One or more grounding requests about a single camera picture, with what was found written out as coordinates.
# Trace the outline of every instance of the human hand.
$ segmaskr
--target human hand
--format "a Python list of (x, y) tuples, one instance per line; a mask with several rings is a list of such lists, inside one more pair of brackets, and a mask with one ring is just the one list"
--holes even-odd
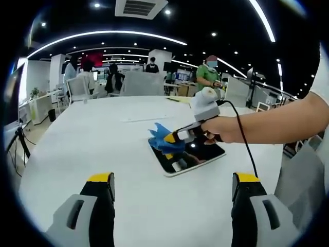
[(214, 83), (212, 83), (212, 86), (213, 87), (221, 87), (222, 84), (220, 82), (218, 82), (218, 81), (215, 81)]
[(230, 117), (215, 117), (205, 121), (201, 125), (202, 130), (209, 139), (205, 144), (211, 145), (217, 142), (233, 142), (234, 126), (234, 118)]

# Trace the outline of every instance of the black trash bin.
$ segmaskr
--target black trash bin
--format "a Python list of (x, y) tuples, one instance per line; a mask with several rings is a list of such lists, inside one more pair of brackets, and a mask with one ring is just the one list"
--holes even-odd
[(56, 120), (55, 109), (51, 109), (50, 111), (48, 111), (48, 116), (49, 116), (49, 120), (51, 122), (54, 122)]

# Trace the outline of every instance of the blue cloth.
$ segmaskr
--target blue cloth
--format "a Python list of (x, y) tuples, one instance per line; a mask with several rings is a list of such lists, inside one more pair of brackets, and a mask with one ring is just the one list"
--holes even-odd
[(149, 130), (153, 135), (152, 138), (149, 139), (149, 144), (155, 149), (161, 151), (163, 154), (170, 153), (183, 153), (185, 150), (185, 142), (182, 140), (177, 143), (169, 143), (164, 140), (164, 138), (171, 133), (170, 130), (165, 128), (163, 125), (158, 122), (155, 123), (157, 127), (157, 131)]

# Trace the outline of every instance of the ceiling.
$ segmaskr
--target ceiling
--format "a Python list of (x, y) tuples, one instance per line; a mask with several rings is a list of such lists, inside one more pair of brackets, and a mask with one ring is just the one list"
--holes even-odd
[[(276, 59), (282, 65), (283, 90), (304, 97), (319, 64), (318, 40), (312, 24), (295, 14), (280, 1), (258, 0), (276, 42), (270, 41), (266, 29), (249, 0), (230, 1), (177, 1), (168, 5), (153, 20), (133, 17), (116, 17), (116, 1), (67, 1), (45, 8), (33, 23), (32, 40), (39, 47), (73, 34), (99, 30), (129, 30), (157, 34), (187, 43), (187, 46), (168, 40), (135, 34), (97, 34), (63, 41), (40, 51), (31, 59), (50, 58), (50, 54), (67, 54), (72, 51), (103, 47), (167, 48), (175, 60), (199, 66), (209, 55), (215, 55), (247, 74), (251, 64), (254, 71), (263, 74), (269, 85), (280, 88)], [(147, 55), (147, 50), (131, 48), (104, 48), (107, 54)], [(26, 48), (28, 55), (35, 48)], [(228, 66), (218, 63), (218, 71), (238, 75)]]

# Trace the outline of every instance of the tablet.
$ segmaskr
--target tablet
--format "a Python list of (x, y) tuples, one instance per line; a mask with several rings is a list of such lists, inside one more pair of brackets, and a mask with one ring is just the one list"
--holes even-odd
[(159, 160), (164, 170), (164, 175), (173, 177), (196, 169), (225, 155), (225, 150), (218, 144), (205, 145), (204, 142), (206, 140), (205, 136), (197, 137), (193, 142), (185, 144), (183, 153), (173, 154), (173, 157), (170, 159), (162, 154), (161, 151), (152, 146), (150, 147)]

